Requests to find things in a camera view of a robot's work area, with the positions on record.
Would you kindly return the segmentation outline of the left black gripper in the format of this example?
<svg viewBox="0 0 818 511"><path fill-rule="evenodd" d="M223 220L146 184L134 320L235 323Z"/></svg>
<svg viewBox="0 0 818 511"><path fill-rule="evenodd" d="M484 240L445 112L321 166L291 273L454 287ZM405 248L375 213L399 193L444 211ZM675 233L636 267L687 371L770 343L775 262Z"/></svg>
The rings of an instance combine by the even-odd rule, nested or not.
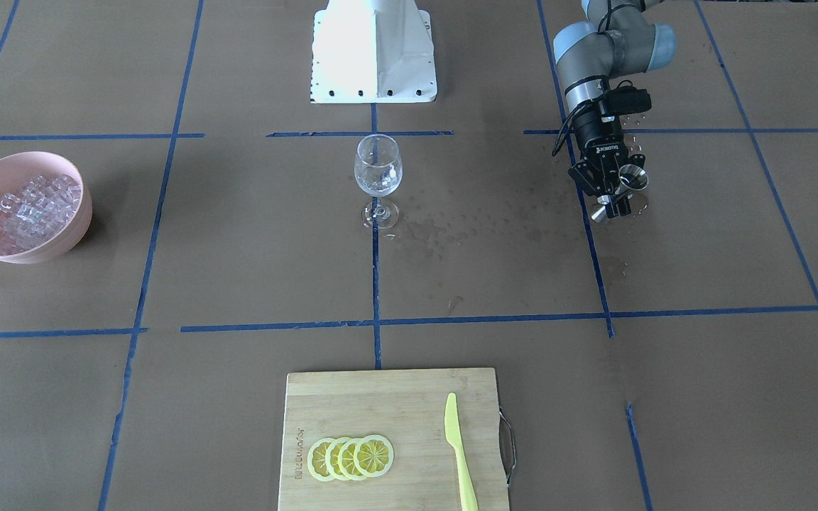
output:
<svg viewBox="0 0 818 511"><path fill-rule="evenodd" d="M579 159L568 174L585 194L601 195L597 198L597 220L632 214L634 191L620 187L620 168L627 164L628 156L619 121L605 121L597 103L582 103L572 112L570 126Z"/></svg>

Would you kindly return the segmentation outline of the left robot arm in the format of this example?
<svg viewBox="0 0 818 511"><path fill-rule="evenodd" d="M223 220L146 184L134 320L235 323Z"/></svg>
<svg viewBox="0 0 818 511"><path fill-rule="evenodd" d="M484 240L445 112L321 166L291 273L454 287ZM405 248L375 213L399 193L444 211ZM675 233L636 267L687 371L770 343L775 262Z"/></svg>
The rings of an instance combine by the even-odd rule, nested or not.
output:
<svg viewBox="0 0 818 511"><path fill-rule="evenodd" d="M634 87L630 75L664 68L675 57L672 26L645 19L652 5L584 1L587 18L554 39L555 70L569 109L554 151L572 136L579 159L568 174L597 200L594 222L629 216L633 195L648 185L645 155L626 145L622 119L652 106L649 91Z"/></svg>

